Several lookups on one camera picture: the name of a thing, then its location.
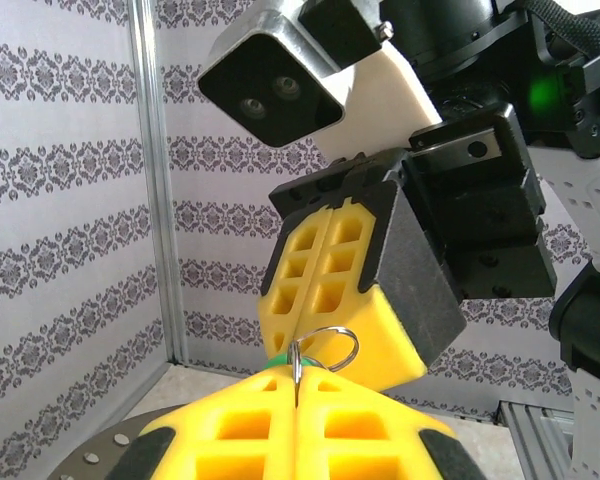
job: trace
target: camera housing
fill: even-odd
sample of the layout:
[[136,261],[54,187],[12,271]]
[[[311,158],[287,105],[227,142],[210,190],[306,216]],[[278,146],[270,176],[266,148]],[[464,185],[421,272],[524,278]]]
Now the camera housing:
[[260,0],[216,40],[202,93],[282,147],[344,118],[348,68],[381,48],[377,0]]
[[198,85],[242,127],[282,147],[344,117],[340,71],[298,21],[301,1],[260,1],[215,42]]

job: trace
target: screw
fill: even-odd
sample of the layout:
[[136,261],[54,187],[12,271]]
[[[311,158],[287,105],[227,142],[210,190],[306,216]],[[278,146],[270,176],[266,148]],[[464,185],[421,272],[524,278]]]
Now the screw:
[[82,458],[84,459],[85,462],[87,462],[90,465],[96,465],[100,461],[100,457],[98,457],[95,453],[91,453],[91,452],[85,453],[82,456]]
[[380,41],[391,40],[393,38],[393,25],[391,22],[382,22],[378,27],[378,37]]
[[127,445],[129,445],[130,440],[129,437],[127,437],[126,435],[123,435],[122,433],[116,433],[113,436],[113,441],[116,445],[120,447],[126,447]]
[[573,114],[573,121],[580,123],[582,120],[584,120],[584,110],[580,109]]

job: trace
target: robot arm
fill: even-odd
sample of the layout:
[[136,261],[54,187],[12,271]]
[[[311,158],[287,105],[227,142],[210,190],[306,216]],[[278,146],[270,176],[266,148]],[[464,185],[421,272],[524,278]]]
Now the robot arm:
[[[593,18],[600,22],[600,13]],[[376,0],[261,0],[218,39],[199,85],[264,143],[280,147],[312,136],[334,162],[270,196],[285,222],[263,297],[266,303],[272,285],[287,293],[280,303],[272,293],[272,315],[276,305],[278,315],[294,313],[298,290],[286,287],[293,281],[278,266],[292,260],[285,245],[302,236],[304,230],[295,230],[299,218],[387,182],[400,187],[420,227],[402,229],[402,242],[422,246],[424,240],[428,252],[421,257],[434,259],[428,265],[435,279],[424,287],[442,295],[439,304],[450,305],[453,297],[552,296],[555,274],[541,236],[544,200],[536,171],[548,181],[593,253],[592,265],[557,302],[551,333],[577,372],[572,474],[600,478],[600,417],[591,417],[600,404],[586,400],[600,401],[592,387],[600,392],[599,23],[548,0],[472,0],[462,9],[455,0],[379,6]],[[384,215],[368,211],[376,219]],[[384,247],[395,244],[395,231],[382,235]],[[404,261],[413,251],[376,252],[381,260],[373,278],[383,293],[386,258],[403,265],[397,256]],[[400,320],[405,311],[385,297]],[[435,318],[461,326],[452,310]],[[411,331],[403,326],[410,335],[435,336],[426,326],[437,324],[425,309],[407,313]],[[270,320],[262,323],[265,337],[267,325],[275,324]],[[453,335],[460,330],[454,327]],[[293,333],[272,331],[268,353],[283,349]],[[453,340],[413,337],[414,358],[425,367]],[[417,377],[424,372],[418,365],[384,380]]]

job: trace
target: damask wall pattern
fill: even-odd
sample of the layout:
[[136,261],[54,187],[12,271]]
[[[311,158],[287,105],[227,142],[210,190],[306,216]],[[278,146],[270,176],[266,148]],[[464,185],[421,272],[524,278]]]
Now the damask wall pattern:
[[[213,41],[249,3],[156,0],[155,7],[190,363],[235,375],[257,372],[266,361],[256,295],[280,228],[267,195],[325,166],[310,140],[280,150],[263,146],[196,86]],[[590,256],[549,186],[542,187],[545,240],[561,291]],[[388,394],[486,421],[500,400],[571,409],[566,369],[548,332],[552,303],[464,302],[465,332],[429,375]]]
[[166,362],[126,0],[0,0],[0,479]]

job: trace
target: bolt hole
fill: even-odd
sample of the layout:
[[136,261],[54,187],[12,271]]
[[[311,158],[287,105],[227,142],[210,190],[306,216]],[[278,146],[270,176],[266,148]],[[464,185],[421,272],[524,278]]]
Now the bolt hole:
[[482,142],[472,142],[467,148],[467,151],[473,158],[482,158],[489,153],[489,149]]
[[97,465],[98,462],[100,462],[100,457],[98,457],[95,453],[91,453],[91,452],[87,452],[85,453],[82,458],[84,459],[84,461],[86,463],[88,463],[89,465]]
[[498,298],[511,298],[512,292],[507,287],[494,286],[491,291]]
[[487,268],[495,268],[500,263],[500,260],[498,260],[496,257],[493,257],[491,255],[480,255],[478,257],[478,260],[480,261],[480,263],[482,265],[484,265]]

